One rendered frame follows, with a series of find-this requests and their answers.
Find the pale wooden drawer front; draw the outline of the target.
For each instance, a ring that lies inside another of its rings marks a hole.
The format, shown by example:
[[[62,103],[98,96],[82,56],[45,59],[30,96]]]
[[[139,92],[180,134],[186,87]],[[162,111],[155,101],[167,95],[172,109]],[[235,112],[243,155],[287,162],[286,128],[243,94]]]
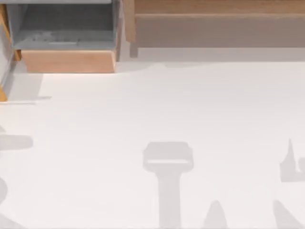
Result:
[[[24,61],[29,73],[114,73],[115,50],[22,50],[17,61]]]

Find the wooden open shelf unit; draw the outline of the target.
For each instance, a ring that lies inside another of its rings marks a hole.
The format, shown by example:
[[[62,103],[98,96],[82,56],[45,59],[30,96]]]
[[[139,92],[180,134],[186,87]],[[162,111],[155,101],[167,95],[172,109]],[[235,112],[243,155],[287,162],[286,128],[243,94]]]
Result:
[[[305,47],[305,0],[122,0],[139,48]]]

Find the pulled-out grey drawer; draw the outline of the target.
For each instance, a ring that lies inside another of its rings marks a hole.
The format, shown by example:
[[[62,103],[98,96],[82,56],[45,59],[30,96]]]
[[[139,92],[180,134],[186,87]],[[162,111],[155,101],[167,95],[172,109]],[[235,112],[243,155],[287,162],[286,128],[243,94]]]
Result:
[[[0,0],[0,23],[21,51],[113,51],[120,0]]]

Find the wooden cupboard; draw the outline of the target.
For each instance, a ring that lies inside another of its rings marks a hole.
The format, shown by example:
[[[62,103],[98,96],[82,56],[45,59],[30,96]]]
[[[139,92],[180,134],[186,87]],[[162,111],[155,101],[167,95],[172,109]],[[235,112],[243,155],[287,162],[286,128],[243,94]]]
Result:
[[[20,60],[20,50],[15,50],[11,44],[6,4],[0,4],[0,102],[8,100],[11,71],[15,61]]]

